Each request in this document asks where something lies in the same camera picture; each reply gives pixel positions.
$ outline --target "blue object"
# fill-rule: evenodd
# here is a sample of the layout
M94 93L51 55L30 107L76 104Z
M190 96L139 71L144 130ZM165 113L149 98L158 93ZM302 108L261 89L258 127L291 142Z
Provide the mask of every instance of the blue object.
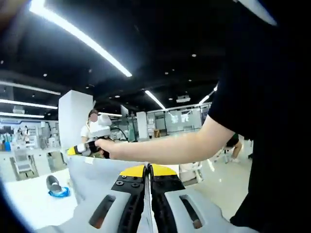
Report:
M67 187L62 187L62 191L61 192L53 192L53 191L49 191L48 194L52 197L55 198L65 198L70 196L70 191L69 188Z
M9 143L9 142L5 142L5 143L4 143L4 150L5 150L5 151L11 151L11 146L10 146L10 143Z

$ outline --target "black t-shirt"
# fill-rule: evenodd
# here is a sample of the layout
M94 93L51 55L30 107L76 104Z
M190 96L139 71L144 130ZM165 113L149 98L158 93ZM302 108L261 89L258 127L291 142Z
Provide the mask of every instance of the black t-shirt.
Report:
M254 139L248 195L236 216L240 226L268 232L277 224L286 190L281 162L293 148L288 131L297 83L295 44L284 28L272 26L237 3L227 35L225 72L208 115L226 128Z

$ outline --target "leg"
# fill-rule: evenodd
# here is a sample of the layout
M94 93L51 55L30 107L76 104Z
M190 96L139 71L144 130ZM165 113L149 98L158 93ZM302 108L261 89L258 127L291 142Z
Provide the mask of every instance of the leg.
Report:
M233 159L236 159L240 153L242 149L242 143L240 141L238 141L238 143L234 146L234 150L233 150L233 153L232 153L232 158Z

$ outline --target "white pillar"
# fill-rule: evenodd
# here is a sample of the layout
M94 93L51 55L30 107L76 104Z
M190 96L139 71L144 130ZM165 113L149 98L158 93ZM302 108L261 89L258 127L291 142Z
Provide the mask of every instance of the white pillar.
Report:
M139 139L149 138L147 129L147 116L145 112L136 113Z
M59 99L59 136L63 149L81 143L81 129L92 108L93 97L78 91L71 90Z

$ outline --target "floor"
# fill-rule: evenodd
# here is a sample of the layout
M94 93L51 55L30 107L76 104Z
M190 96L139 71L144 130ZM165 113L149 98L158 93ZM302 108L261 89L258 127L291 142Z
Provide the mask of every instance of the floor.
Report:
M211 158L203 162L204 181L188 186L201 192L217 204L223 216L229 220L237 211L247 193L252 161L247 156L252 152L248 141L243 140L243 148L238 156L240 163L225 164L224 158L214 162Z

